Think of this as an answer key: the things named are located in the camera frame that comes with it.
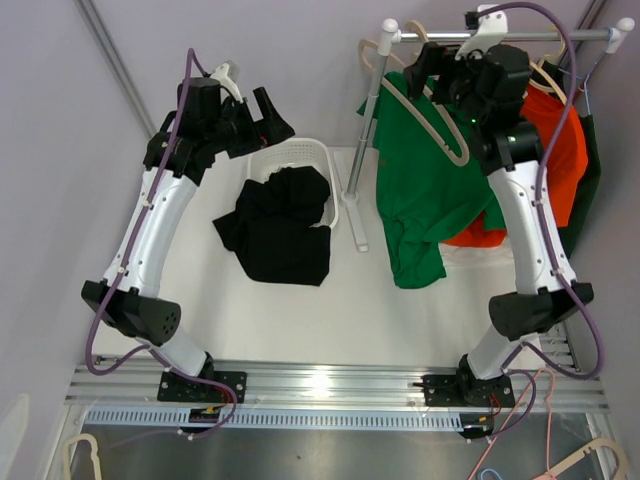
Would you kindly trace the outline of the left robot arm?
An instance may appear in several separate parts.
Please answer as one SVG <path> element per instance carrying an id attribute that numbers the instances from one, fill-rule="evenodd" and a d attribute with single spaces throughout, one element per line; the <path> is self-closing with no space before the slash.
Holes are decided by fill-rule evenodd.
<path id="1" fill-rule="evenodd" d="M 242 157 L 294 134 L 263 87 L 253 91 L 254 119 L 229 81 L 182 81 L 177 107 L 147 144 L 140 193 L 125 236 L 102 278 L 88 280 L 81 297 L 94 311 L 90 332 L 106 324 L 138 342 L 181 374 L 180 389 L 194 401 L 209 398 L 215 376 L 209 354 L 181 327 L 179 304 L 160 298 L 164 264 L 186 207 L 218 154 Z"/>

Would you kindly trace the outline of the black t shirt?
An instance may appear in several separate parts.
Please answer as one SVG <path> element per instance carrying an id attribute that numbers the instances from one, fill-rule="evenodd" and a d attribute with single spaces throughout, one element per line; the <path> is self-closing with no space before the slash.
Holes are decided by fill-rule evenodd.
<path id="1" fill-rule="evenodd" d="M 247 180 L 235 209 L 213 221 L 224 247 L 257 282 L 318 287 L 329 273 L 331 229 L 317 226 L 329 189 L 313 169 Z"/>

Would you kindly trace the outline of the beige wooden hanger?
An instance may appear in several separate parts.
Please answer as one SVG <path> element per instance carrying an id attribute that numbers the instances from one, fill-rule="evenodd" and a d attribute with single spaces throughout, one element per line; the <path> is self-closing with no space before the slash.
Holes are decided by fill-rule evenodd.
<path id="1" fill-rule="evenodd" d="M 408 30 L 408 33 L 413 33 L 417 35 L 418 40 L 426 42 L 429 40 L 429 34 L 427 34 L 424 26 L 416 21 L 410 20 L 405 24 L 405 29 Z M 373 73 L 375 67 L 369 60 L 367 60 L 365 56 L 364 50 L 366 48 L 370 48 L 373 50 L 378 49 L 378 43 L 370 40 L 362 38 L 358 42 L 358 55 L 360 59 L 360 63 L 370 72 Z M 395 54 L 390 54 L 390 59 L 396 62 L 400 67 L 406 67 L 406 64 Z M 434 140 L 436 145 L 440 148 L 440 150 L 448 157 L 448 159 L 457 167 L 463 167 L 467 165 L 470 160 L 470 151 L 467 146 L 467 143 L 459 130 L 456 122 L 453 120 L 452 116 L 448 113 L 448 111 L 441 105 L 436 105 L 435 110 L 440 116 L 440 118 L 444 121 L 447 126 L 449 132 L 453 135 L 453 138 L 460 150 L 459 154 L 456 154 L 454 150 L 452 150 L 441 134 L 437 131 L 437 129 L 427 120 L 425 115 L 421 113 L 421 111 L 408 99 L 405 95 L 403 95 L 400 90 L 395 87 L 389 80 L 387 80 L 384 76 L 381 80 L 381 86 L 386 89 L 388 93 L 390 93 L 404 108 L 410 113 L 414 119 L 419 123 L 419 125 L 429 134 L 429 136 Z"/>

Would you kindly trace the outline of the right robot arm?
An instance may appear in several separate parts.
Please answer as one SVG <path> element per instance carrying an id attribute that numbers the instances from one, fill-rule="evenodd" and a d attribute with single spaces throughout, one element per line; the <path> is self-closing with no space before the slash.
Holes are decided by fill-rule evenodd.
<path id="1" fill-rule="evenodd" d="M 514 254 L 515 291 L 490 299 L 490 328 L 460 359 L 453 386 L 441 391 L 463 406 L 487 406 L 492 395 L 509 392 L 504 372 L 522 348 L 594 298 L 564 253 L 543 164 L 547 151 L 521 114 L 529 76 L 527 53 L 505 44 L 464 54 L 428 42 L 404 70 L 411 99 L 434 78 L 432 101 L 469 120 L 469 148 L 498 201 Z"/>

